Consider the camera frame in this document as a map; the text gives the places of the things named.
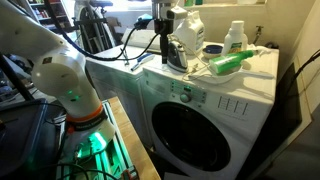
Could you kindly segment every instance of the white bottle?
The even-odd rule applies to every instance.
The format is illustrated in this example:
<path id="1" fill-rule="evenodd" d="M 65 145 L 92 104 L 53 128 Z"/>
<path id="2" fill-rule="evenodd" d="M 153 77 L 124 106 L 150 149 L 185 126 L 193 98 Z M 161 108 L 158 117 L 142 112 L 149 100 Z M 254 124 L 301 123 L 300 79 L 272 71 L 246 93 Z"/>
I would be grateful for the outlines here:
<path id="1" fill-rule="evenodd" d="M 199 11 L 188 12 L 188 17 L 173 32 L 187 46 L 185 47 L 186 54 L 191 55 L 201 52 L 204 33 L 204 24 L 200 19 Z"/>
<path id="2" fill-rule="evenodd" d="M 256 4 L 257 0 L 237 0 L 238 4 Z"/>
<path id="3" fill-rule="evenodd" d="M 228 34 L 224 38 L 221 56 L 247 50 L 248 37 L 244 34 L 244 21 L 232 21 Z"/>

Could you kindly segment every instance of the white washing machine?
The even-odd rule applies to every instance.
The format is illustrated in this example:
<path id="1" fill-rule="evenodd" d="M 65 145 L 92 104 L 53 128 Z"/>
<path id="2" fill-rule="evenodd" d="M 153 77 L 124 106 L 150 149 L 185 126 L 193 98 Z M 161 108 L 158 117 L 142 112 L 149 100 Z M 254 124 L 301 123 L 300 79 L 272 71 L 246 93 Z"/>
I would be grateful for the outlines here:
<path id="1" fill-rule="evenodd" d="M 122 46 L 114 47 L 96 55 L 116 57 L 120 53 L 120 48 Z M 131 58 L 138 56 L 143 49 L 127 46 L 126 51 Z M 152 63 L 152 61 L 142 64 L 135 71 L 131 71 L 131 68 L 137 63 L 136 60 L 129 61 L 128 65 L 126 63 L 122 60 L 106 62 L 87 58 L 86 67 L 100 99 L 105 100 L 118 96 L 141 142 L 146 147 L 151 147 L 152 139 L 146 125 L 140 82 L 143 75 L 142 67 Z"/>
<path id="2" fill-rule="evenodd" d="M 252 72 L 210 83 L 161 64 L 144 67 L 143 102 L 158 155 L 195 179 L 235 179 L 273 106 L 278 51 L 244 63 Z M 189 68 L 206 62 L 189 59 Z"/>

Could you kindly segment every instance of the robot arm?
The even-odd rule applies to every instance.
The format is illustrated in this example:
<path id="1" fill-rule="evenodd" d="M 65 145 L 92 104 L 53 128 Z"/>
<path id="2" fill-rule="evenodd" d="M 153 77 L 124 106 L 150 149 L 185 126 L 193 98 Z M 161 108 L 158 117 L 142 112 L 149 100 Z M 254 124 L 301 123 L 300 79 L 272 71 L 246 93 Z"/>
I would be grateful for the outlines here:
<path id="1" fill-rule="evenodd" d="M 33 61 L 34 85 L 55 96 L 67 110 L 71 125 L 67 151 L 97 131 L 110 141 L 115 130 L 105 120 L 102 103 L 86 77 L 84 55 L 7 0 L 0 1 L 0 17 L 0 52 Z"/>
<path id="2" fill-rule="evenodd" d="M 177 6 L 178 0 L 152 0 L 152 16 L 154 19 L 155 32 L 160 34 L 160 49 L 162 63 L 166 64 L 168 59 L 167 35 L 173 33 L 173 22 L 176 19 L 184 19 L 188 13 Z"/>

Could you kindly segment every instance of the detergent bottle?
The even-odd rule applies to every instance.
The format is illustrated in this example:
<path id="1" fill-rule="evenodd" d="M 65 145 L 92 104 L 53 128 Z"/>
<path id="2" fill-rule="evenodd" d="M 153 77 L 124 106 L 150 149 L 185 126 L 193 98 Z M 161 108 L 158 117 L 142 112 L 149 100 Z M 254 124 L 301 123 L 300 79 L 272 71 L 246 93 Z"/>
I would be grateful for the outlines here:
<path id="1" fill-rule="evenodd" d="M 244 34 L 244 21 L 232 21 L 228 34 L 224 38 L 221 56 L 247 50 L 248 37 Z"/>
<path id="2" fill-rule="evenodd" d="M 257 0 L 237 0 L 238 4 L 256 4 Z"/>
<path id="3" fill-rule="evenodd" d="M 238 53 L 227 54 L 226 56 L 220 56 L 213 58 L 209 61 L 210 68 L 219 74 L 234 67 L 240 66 L 241 61 L 250 58 L 256 54 L 259 54 L 257 50 L 246 50 Z"/>
<path id="4" fill-rule="evenodd" d="M 188 12 L 188 17 L 185 18 L 173 32 L 175 36 L 186 47 L 186 54 L 198 54 L 202 50 L 204 42 L 204 24 L 202 23 L 199 11 Z"/>

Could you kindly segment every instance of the bottle cap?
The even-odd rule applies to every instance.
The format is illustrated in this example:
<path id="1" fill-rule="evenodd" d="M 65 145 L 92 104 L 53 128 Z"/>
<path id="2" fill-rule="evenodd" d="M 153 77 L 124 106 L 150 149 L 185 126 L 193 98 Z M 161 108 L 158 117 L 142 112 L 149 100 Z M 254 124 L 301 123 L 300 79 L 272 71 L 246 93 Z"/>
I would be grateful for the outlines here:
<path id="1" fill-rule="evenodd" d="M 232 21 L 231 29 L 232 30 L 243 30 L 244 21 Z"/>

